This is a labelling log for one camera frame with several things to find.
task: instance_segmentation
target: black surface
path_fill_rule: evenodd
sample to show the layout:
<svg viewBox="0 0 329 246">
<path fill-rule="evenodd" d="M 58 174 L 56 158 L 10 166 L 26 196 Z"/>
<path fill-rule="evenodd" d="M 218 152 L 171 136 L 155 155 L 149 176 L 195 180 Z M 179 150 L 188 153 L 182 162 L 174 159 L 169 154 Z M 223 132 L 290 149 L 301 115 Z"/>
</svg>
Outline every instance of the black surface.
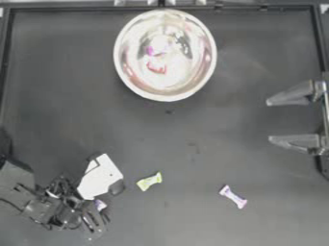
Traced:
<svg viewBox="0 0 329 246">
<path fill-rule="evenodd" d="M 120 82 L 115 37 L 136 12 L 16 14 L 2 125 L 37 183 L 79 177 L 83 159 L 109 154 L 127 188 L 95 245 L 319 245 L 327 242 L 329 184 L 310 157 L 267 135 L 311 133 L 317 106 L 266 108 L 266 97 L 319 78 L 309 12 L 194 12 L 218 47 L 214 76 L 191 98 L 155 103 Z M 135 182 L 161 171 L 143 193 Z M 246 209 L 216 192 L 242 194 Z M 1 213 L 1 245 L 81 245 Z"/>
</svg>

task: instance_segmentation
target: metal bowl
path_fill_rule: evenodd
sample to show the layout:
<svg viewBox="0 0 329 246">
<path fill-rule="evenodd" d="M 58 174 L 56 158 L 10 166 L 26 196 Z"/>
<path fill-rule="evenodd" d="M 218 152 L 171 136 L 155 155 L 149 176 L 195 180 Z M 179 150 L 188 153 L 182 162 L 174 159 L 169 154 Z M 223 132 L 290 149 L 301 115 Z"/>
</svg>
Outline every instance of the metal bowl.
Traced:
<svg viewBox="0 0 329 246">
<path fill-rule="evenodd" d="M 178 101 L 202 88 L 214 73 L 214 38 L 188 13 L 144 12 L 117 35 L 113 59 L 117 75 L 135 93 L 149 100 Z"/>
</svg>

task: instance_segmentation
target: white object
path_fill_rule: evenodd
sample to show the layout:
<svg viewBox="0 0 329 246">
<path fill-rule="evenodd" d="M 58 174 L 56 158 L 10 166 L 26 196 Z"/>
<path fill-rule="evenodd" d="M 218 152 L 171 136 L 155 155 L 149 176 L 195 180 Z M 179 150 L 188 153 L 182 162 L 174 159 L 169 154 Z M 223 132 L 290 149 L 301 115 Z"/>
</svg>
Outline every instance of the white object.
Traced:
<svg viewBox="0 0 329 246">
<path fill-rule="evenodd" d="M 103 154 L 88 163 L 77 192 L 84 200 L 93 200 L 95 196 L 107 193 L 109 186 L 120 180 L 123 175 L 108 155 Z"/>
<path fill-rule="evenodd" d="M 247 204 L 247 199 L 243 199 L 238 195 L 235 195 L 228 185 L 222 188 L 222 190 L 219 191 L 219 195 L 226 196 L 236 204 L 239 209 L 242 209 Z"/>
<path fill-rule="evenodd" d="M 329 4 L 319 4 L 321 14 L 325 14 L 329 11 Z"/>
</svg>

